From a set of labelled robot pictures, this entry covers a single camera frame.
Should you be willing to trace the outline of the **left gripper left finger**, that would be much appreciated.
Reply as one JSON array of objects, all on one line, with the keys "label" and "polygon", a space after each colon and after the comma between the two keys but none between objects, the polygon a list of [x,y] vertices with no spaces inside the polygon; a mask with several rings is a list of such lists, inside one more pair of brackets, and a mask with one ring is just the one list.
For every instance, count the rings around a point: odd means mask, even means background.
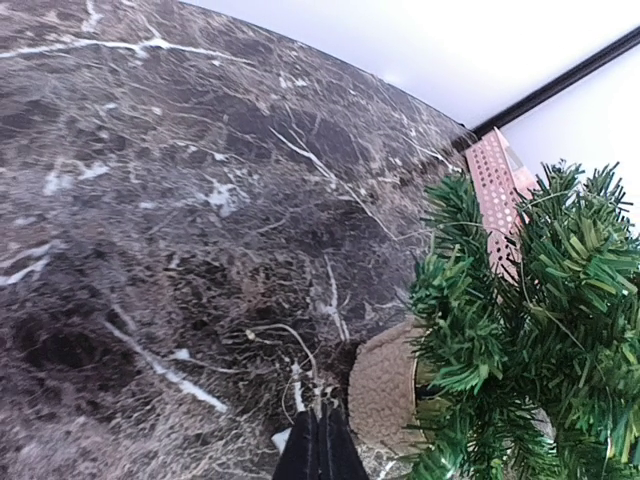
[{"label": "left gripper left finger", "polygon": [[273,473],[273,480],[318,480],[318,420],[313,411],[299,412]]}]

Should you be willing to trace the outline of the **pink plastic basket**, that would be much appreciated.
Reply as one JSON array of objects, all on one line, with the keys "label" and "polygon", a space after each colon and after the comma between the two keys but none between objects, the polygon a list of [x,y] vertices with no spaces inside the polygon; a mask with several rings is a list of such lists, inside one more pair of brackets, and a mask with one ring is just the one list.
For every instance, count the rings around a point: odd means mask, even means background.
[{"label": "pink plastic basket", "polygon": [[488,234],[491,269],[515,284],[521,222],[516,206],[529,198],[536,180],[500,130],[493,129],[465,151],[482,225]]}]

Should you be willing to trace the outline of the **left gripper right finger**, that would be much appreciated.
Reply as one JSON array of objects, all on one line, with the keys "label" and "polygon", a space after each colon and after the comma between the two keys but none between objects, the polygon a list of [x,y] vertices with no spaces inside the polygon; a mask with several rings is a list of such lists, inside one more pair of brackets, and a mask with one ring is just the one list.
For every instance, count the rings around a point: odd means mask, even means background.
[{"label": "left gripper right finger", "polygon": [[341,411],[323,404],[318,430],[319,478],[369,480]]}]

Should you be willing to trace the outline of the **small green christmas tree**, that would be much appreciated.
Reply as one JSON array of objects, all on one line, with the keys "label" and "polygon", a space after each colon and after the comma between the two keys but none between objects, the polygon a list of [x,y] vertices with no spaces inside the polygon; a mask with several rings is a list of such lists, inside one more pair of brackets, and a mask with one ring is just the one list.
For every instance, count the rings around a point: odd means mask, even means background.
[{"label": "small green christmas tree", "polygon": [[615,167],[546,165],[510,233],[483,227],[467,174],[425,192],[408,477],[637,478],[639,238]]}]

